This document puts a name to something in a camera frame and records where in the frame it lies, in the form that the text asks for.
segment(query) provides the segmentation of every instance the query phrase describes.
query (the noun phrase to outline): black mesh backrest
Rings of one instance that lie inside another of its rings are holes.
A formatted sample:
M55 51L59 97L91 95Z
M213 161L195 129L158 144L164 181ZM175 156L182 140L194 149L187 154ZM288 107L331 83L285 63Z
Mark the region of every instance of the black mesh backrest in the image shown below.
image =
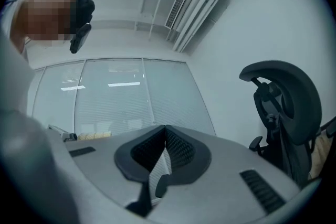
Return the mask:
M300 68L283 61L263 61L245 67L239 78L252 81L265 78L280 89L282 109L279 111L290 140L302 145L317 133L322 119L321 101L311 79Z

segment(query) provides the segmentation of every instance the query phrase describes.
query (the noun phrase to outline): vent slot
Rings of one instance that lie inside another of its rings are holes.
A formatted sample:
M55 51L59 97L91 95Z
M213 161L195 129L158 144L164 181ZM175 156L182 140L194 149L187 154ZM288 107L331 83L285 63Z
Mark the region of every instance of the vent slot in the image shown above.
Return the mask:
M174 23L175 23L175 20L178 16L178 13L180 12L182 6L183 6L183 3L184 3L185 0L175 0L170 12L169 12L169 15L168 15L168 18L167 18L167 21L165 23L165 27L169 28L169 29L172 29Z
M241 172L240 176L266 213L270 214L285 204L285 201L255 170Z

